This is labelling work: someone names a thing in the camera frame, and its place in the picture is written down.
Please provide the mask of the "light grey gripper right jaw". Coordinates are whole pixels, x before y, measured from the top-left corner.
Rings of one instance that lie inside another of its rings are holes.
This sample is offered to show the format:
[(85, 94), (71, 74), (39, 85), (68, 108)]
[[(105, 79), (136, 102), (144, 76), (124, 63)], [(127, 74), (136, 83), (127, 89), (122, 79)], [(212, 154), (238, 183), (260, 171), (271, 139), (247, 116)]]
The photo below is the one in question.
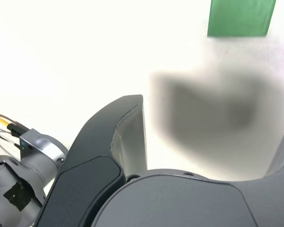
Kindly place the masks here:
[(263, 178), (216, 181), (154, 170), (102, 206), (94, 227), (284, 227), (284, 136)]

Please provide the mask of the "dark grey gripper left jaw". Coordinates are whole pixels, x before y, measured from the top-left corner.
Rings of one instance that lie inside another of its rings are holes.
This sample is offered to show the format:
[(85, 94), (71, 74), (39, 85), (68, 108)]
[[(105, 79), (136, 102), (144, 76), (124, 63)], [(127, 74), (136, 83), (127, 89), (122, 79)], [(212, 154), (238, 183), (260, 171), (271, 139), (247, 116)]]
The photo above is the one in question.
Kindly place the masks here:
[(147, 169), (143, 97), (123, 96), (103, 107), (73, 142), (37, 227), (89, 227), (127, 177)]

